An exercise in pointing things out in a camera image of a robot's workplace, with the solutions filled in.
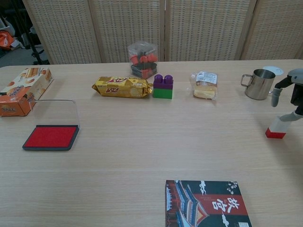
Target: metal cup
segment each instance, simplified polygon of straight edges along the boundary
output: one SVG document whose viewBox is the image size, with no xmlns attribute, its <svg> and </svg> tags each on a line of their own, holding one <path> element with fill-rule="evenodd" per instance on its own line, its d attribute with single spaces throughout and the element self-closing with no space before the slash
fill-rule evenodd
<svg viewBox="0 0 303 227">
<path fill-rule="evenodd" d="M 243 84 L 244 77 L 250 77 L 248 84 Z M 268 70 L 254 70 L 252 75 L 242 75 L 241 85 L 246 87 L 245 94 L 252 99 L 266 99 L 276 75 Z"/>
</svg>

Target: green toy block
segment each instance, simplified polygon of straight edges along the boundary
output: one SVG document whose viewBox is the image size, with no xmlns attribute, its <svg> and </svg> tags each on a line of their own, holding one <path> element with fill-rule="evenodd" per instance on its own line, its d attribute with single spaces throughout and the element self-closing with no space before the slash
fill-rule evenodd
<svg viewBox="0 0 303 227">
<path fill-rule="evenodd" d="M 154 98 L 172 99 L 172 89 L 154 88 L 152 96 Z"/>
</svg>

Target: red book cover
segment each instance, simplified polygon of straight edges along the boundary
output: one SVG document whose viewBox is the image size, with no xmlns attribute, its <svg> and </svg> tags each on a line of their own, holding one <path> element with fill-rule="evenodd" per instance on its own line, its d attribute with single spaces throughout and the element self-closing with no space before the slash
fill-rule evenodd
<svg viewBox="0 0 303 227">
<path fill-rule="evenodd" d="M 237 182 L 166 181 L 166 227 L 252 227 Z"/>
</svg>

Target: packaging label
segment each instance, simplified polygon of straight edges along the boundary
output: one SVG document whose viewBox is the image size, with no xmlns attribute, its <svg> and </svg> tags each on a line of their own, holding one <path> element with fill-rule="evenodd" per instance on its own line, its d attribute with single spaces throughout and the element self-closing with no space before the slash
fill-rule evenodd
<svg viewBox="0 0 303 227">
<path fill-rule="evenodd" d="M 238 222 L 239 227 L 250 227 L 247 222 Z"/>
<path fill-rule="evenodd" d="M 106 89 L 106 93 L 111 93 L 111 92 L 118 92 L 119 88 L 118 87 L 109 87 Z"/>
<path fill-rule="evenodd" d="M 10 107 L 9 105 L 3 105 L 1 107 L 1 110 L 3 112 L 17 112 L 17 110 L 14 107 Z"/>
<path fill-rule="evenodd" d="M 212 84 L 217 84 L 217 75 L 211 72 L 199 72 L 197 74 L 196 82 L 204 81 Z"/>
<path fill-rule="evenodd" d="M 113 83 L 113 84 L 117 83 L 117 84 L 119 84 L 119 83 L 123 83 L 127 79 L 128 79 L 128 77 L 126 77 L 126 78 L 112 78 L 111 80 L 108 81 L 108 83 Z"/>
</svg>

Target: clear plastic container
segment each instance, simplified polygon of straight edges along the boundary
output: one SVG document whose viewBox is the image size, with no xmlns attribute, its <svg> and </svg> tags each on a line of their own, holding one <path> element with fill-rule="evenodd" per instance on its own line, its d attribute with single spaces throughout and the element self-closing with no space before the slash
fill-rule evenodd
<svg viewBox="0 0 303 227">
<path fill-rule="evenodd" d="M 131 74 L 147 79 L 157 73 L 157 46 L 145 41 L 137 41 L 128 47 Z"/>
</svg>

